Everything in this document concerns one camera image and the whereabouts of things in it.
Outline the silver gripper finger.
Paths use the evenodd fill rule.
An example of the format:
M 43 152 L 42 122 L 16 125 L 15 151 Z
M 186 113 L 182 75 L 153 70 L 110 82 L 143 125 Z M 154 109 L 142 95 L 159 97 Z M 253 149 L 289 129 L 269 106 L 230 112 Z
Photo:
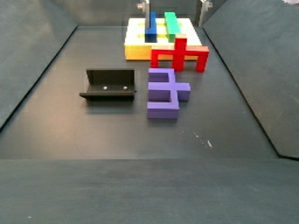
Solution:
M 150 0 L 141 0 L 137 4 L 137 8 L 145 13 L 145 27 L 150 27 L 150 17 L 151 17 L 151 2 Z
M 211 7 L 213 7 L 211 0 L 201 0 L 199 26 L 202 26 L 203 24 L 206 12 L 210 10 Z

